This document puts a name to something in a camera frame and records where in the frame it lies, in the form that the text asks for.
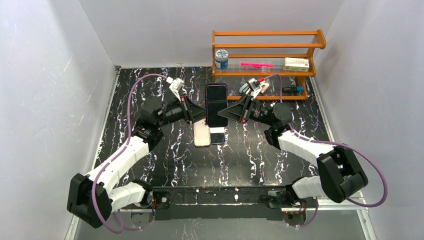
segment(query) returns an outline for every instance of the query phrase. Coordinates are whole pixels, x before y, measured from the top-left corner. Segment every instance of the white wall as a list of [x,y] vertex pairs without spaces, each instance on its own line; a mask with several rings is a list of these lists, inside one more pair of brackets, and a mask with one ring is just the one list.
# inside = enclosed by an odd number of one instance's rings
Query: white wall
[[[382,240],[424,238],[423,12],[422,1],[346,0],[316,55],[336,140],[362,149],[388,180],[386,203],[369,211]],[[382,184],[368,164],[365,171],[363,192],[375,203]]]
[[212,30],[326,33],[342,5],[340,0],[79,1],[112,62],[123,67],[211,66]]
[[0,0],[0,239],[65,237],[114,78],[78,0]]

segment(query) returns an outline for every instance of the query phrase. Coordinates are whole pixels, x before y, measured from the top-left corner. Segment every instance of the smartphone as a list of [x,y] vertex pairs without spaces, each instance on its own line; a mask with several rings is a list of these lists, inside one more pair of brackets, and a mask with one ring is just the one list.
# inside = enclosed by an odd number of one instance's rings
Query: smartphone
[[194,145],[196,147],[207,147],[211,145],[211,132],[206,123],[206,118],[193,123]]
[[206,120],[210,128],[226,127],[228,119],[218,116],[218,112],[227,108],[227,85],[213,83],[206,86]]
[[210,128],[210,143],[213,145],[225,144],[225,127]]

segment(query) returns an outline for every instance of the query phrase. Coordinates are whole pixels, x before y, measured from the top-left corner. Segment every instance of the blue and white jar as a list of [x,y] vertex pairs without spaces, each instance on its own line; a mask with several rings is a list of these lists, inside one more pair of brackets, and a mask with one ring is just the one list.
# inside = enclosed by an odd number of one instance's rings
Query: blue and white jar
[[228,67],[228,52],[219,49],[215,52],[215,67],[217,69],[225,69]]

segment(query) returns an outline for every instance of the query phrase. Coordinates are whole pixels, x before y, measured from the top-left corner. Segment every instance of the black marble table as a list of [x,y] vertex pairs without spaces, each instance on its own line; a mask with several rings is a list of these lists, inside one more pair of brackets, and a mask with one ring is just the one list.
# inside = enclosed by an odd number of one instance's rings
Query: black marble table
[[[146,74],[162,74],[181,78],[183,91],[204,106],[205,86],[211,82],[211,67],[128,68],[119,71],[104,133],[95,166],[107,159],[128,135],[127,99],[136,79]],[[246,79],[217,79],[228,84],[229,94]],[[269,93],[277,95],[280,82],[272,81]],[[292,108],[294,127],[308,137],[328,140],[328,134],[311,82],[307,81],[307,101],[288,101]],[[166,101],[173,97],[168,84],[155,77],[140,83],[133,93],[131,122],[134,123],[143,100],[159,96]],[[241,124],[228,122],[224,145],[195,147],[193,126],[184,121],[163,127],[164,138],[146,157],[139,160],[119,181],[119,186],[134,179],[142,179],[153,186],[264,186],[285,185],[299,177],[317,174],[314,166],[296,155],[268,145],[264,130],[269,126],[249,121]]]

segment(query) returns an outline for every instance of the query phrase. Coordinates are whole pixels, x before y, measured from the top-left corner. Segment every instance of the black smartphone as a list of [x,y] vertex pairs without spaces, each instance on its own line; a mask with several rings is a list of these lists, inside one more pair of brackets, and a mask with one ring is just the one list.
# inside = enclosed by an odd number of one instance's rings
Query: black smartphone
[[227,85],[213,83],[206,86],[206,120],[210,128],[226,127],[228,119],[218,116],[218,112],[227,108]]

